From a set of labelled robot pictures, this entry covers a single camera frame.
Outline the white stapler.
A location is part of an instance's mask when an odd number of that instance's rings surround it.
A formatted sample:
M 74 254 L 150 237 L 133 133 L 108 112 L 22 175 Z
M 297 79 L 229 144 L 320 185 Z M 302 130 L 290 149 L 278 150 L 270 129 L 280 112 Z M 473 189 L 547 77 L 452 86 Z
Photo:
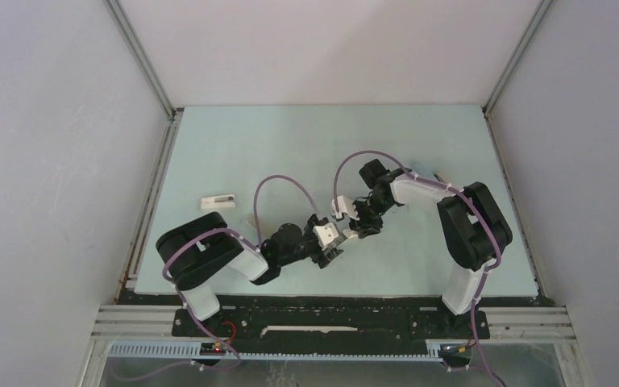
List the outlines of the white stapler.
M 222 210 L 233 209 L 236 207 L 234 194 L 223 194 L 201 199 L 200 208 L 202 210 Z

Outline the white staple box sleeve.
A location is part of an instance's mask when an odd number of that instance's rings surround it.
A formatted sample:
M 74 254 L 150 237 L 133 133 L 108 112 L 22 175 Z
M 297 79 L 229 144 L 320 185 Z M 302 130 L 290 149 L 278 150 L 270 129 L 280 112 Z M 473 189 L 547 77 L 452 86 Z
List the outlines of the white staple box sleeve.
M 350 229 L 346 229 L 346 230 L 342 231 L 342 234 L 343 234 L 343 237 L 345 239 L 354 239 L 354 238 L 357 238 L 358 235 L 359 235 L 359 233 L 357 231 L 353 231 L 353 230 L 350 230 Z

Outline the olive green stapler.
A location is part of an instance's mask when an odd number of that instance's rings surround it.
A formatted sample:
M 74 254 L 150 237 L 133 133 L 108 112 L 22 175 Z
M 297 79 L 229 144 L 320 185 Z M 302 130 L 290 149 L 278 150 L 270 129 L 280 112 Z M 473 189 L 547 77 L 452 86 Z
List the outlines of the olive green stapler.
M 255 230 L 258 229 L 257 217 L 254 214 L 249 214 L 247 217 L 247 223 Z

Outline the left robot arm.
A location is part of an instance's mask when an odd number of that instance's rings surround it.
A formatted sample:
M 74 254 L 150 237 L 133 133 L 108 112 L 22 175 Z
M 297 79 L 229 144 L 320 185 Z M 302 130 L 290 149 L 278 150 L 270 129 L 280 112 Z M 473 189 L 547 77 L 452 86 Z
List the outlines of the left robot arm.
M 279 277 L 284 266 L 301 260 L 325 268 L 343 252 L 339 245 L 353 236 L 314 214 L 303 229 L 285 223 L 261 245 L 254 245 L 230 229 L 220 213 L 210 212 L 163 234 L 156 250 L 164 262 L 164 279 L 193 312 L 192 326 L 209 336 L 222 325 L 221 306 L 209 284 L 215 274 L 231 268 L 263 285 Z

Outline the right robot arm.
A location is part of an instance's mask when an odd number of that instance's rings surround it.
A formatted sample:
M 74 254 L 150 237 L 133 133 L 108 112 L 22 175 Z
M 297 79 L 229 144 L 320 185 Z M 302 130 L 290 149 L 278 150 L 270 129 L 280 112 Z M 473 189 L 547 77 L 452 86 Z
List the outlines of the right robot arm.
M 481 182 L 457 190 L 402 168 L 389 170 L 377 160 L 367 162 L 359 175 L 369 188 L 352 204 L 339 198 L 341 214 L 358 238 L 380 233 L 383 217 L 394 206 L 432 205 L 438 212 L 447 251 L 454 261 L 442 305 L 436 316 L 439 331 L 456 337 L 469 325 L 467 313 L 480 301 L 488 274 L 501 263 L 513 242 L 513 232 L 490 189 Z

